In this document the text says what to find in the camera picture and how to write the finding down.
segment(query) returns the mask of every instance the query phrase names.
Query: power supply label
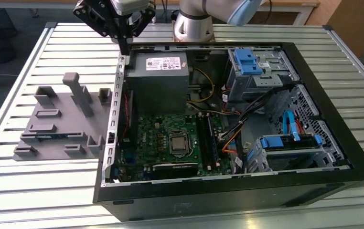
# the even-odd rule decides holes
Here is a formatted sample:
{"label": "power supply label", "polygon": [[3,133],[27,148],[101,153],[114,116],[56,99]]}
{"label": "power supply label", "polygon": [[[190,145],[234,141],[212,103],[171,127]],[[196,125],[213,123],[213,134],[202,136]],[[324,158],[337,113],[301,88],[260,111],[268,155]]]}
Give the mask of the power supply label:
{"label": "power supply label", "polygon": [[162,57],[162,58],[147,58],[146,59],[146,70],[181,70],[181,58],[180,57]]}

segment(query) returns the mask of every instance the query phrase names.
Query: sticker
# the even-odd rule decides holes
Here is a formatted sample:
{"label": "sticker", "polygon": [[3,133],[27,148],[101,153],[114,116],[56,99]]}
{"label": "sticker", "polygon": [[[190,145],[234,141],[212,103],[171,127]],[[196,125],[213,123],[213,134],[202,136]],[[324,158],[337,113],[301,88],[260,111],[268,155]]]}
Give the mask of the sticker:
{"label": "sticker", "polygon": [[225,103],[229,102],[229,96],[228,96],[226,94],[222,95],[222,101],[224,101]]}
{"label": "sticker", "polygon": [[163,57],[163,58],[147,58],[146,59],[146,70],[181,70],[181,58],[180,57]]}
{"label": "sticker", "polygon": [[236,157],[236,164],[242,168],[242,161],[238,157]]}
{"label": "sticker", "polygon": [[261,67],[261,68],[269,68],[270,66],[269,66],[269,63],[265,62],[265,63],[260,63],[260,67]]}

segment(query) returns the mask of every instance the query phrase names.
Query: wooden desk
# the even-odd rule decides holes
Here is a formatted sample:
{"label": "wooden desk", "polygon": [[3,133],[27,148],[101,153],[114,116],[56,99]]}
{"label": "wooden desk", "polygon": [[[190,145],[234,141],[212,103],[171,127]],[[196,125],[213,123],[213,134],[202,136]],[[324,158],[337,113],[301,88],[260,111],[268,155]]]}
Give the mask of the wooden desk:
{"label": "wooden desk", "polygon": [[[26,9],[74,9],[76,0],[0,0],[0,8]],[[162,1],[157,1],[158,9],[163,9]],[[167,8],[178,9],[180,0],[169,0]],[[305,25],[315,7],[320,5],[319,0],[272,0],[273,12],[296,12],[295,25]],[[258,11],[269,11],[269,1],[258,8]]]}

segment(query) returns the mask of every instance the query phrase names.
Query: motherboard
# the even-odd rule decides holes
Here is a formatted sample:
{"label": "motherboard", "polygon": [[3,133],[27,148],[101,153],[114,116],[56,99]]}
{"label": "motherboard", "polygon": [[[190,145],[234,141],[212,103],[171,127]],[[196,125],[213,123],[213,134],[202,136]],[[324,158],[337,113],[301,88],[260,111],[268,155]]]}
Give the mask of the motherboard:
{"label": "motherboard", "polygon": [[122,150],[122,178],[142,181],[230,174],[229,155],[220,156],[217,147],[222,131],[221,118],[213,114],[139,117],[137,148]]}

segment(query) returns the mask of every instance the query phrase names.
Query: open computer tower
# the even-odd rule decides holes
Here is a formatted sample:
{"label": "open computer tower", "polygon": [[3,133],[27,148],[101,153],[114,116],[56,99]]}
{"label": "open computer tower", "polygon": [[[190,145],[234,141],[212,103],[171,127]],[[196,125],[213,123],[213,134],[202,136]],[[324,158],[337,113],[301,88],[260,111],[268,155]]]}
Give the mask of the open computer tower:
{"label": "open computer tower", "polygon": [[121,221],[308,205],[364,151],[293,43],[134,44],[94,202]]}

